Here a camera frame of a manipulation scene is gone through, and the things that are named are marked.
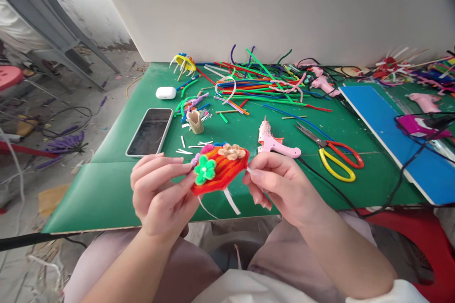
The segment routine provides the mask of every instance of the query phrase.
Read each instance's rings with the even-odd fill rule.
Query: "scissor blade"
[[[321,140],[319,137],[317,137],[315,134],[313,134],[309,129],[305,128],[302,126],[300,123],[297,122],[297,124],[300,126],[294,125],[297,129],[299,129],[302,133],[307,135],[310,139],[312,139],[315,143],[317,143],[320,147],[325,147],[327,143],[323,140]]]

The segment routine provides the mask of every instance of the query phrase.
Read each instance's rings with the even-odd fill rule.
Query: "beige pipe cleaner flower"
[[[228,160],[235,161],[241,159],[246,155],[243,149],[240,149],[238,144],[230,145],[226,143],[223,148],[218,149],[218,155],[226,157]]]

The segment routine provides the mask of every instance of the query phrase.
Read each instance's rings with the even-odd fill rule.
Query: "gray plastic chair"
[[[39,33],[52,47],[50,50],[33,50],[27,56],[49,77],[62,84],[41,62],[42,59],[62,63],[73,70],[82,79],[88,80],[99,91],[105,90],[88,74],[90,70],[86,61],[74,50],[82,43],[99,56],[109,67],[119,73],[118,69],[106,58],[101,50],[76,26],[57,0],[6,0],[22,19]]]

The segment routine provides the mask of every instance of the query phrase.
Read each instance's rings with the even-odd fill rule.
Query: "pink glue gun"
[[[412,93],[409,95],[409,99],[416,102],[424,113],[441,112],[441,110],[439,110],[437,108],[437,105],[435,104],[435,102],[438,102],[441,100],[441,97],[439,97],[439,96],[430,95],[430,94]]]
[[[293,159],[296,159],[302,154],[299,148],[286,147],[283,144],[283,138],[278,139],[273,137],[267,116],[264,117],[259,127],[259,138],[257,140],[261,144],[261,147],[257,148],[257,152],[276,151]]]
[[[310,88],[322,89],[326,94],[330,97],[335,97],[341,94],[340,90],[334,90],[333,87],[327,82],[327,77],[323,76],[322,73],[324,72],[319,67],[312,67],[311,70],[316,74],[316,79],[311,83]]]

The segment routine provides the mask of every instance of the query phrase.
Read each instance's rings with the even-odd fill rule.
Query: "pipe cleaner craft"
[[[172,65],[172,63],[174,61],[177,62],[177,66],[174,69],[174,73],[175,73],[175,71],[177,71],[177,68],[180,66],[180,70],[181,71],[180,71],[180,75],[179,75],[179,78],[178,78],[179,81],[180,81],[180,77],[186,71],[190,72],[190,73],[188,73],[188,76],[196,71],[196,65],[194,63],[194,60],[190,56],[188,56],[186,53],[176,54],[174,56],[174,58],[172,59],[171,63],[169,64],[169,67],[171,67],[171,65]]]
[[[224,192],[229,204],[236,214],[240,214],[236,204],[229,193],[228,185],[244,169],[248,167],[249,152],[238,144],[229,143],[206,144],[191,161],[194,173],[197,174],[191,191],[195,196],[221,190]],[[211,214],[202,204],[202,208]]]

